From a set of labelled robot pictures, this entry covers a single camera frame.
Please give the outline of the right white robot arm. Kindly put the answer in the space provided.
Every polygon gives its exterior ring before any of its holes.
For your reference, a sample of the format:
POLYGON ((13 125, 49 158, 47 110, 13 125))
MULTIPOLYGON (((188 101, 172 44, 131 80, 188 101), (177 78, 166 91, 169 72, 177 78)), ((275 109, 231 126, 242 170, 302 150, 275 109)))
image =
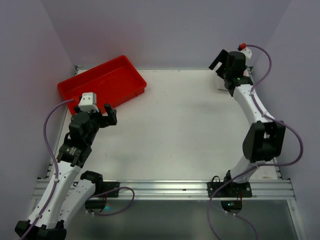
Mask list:
POLYGON ((224 87, 241 107, 249 130, 242 143, 242 157, 237 165, 227 172, 227 179, 236 184, 247 183, 259 164, 272 161, 281 154, 286 128, 267 117, 267 109, 255 95, 254 83, 247 73, 246 61, 252 53, 221 50, 209 69, 223 79, 224 87))

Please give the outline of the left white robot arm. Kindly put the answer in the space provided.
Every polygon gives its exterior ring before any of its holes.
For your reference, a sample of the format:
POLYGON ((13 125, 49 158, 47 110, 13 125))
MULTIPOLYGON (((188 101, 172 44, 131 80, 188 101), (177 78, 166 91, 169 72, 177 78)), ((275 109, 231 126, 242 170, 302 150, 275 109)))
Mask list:
POLYGON ((54 158, 54 173, 33 212, 27 220, 19 221, 15 232, 22 240, 64 240, 71 218, 92 195, 101 194, 103 176, 97 172, 80 171, 92 152, 99 129, 117 124, 117 111, 104 105, 103 115, 96 105, 78 105, 71 117, 58 156, 54 158), (80 175, 75 190, 71 185, 80 175))

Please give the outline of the white mesh laundry bag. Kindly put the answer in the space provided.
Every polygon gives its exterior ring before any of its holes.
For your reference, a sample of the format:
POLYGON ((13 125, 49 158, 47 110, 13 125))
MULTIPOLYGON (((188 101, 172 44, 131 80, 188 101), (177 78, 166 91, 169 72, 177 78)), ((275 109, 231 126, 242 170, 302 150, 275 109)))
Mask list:
POLYGON ((225 88, 224 80, 218 75, 217 75, 216 80, 215 80, 215 87, 218 90, 227 91, 227 89, 225 88))

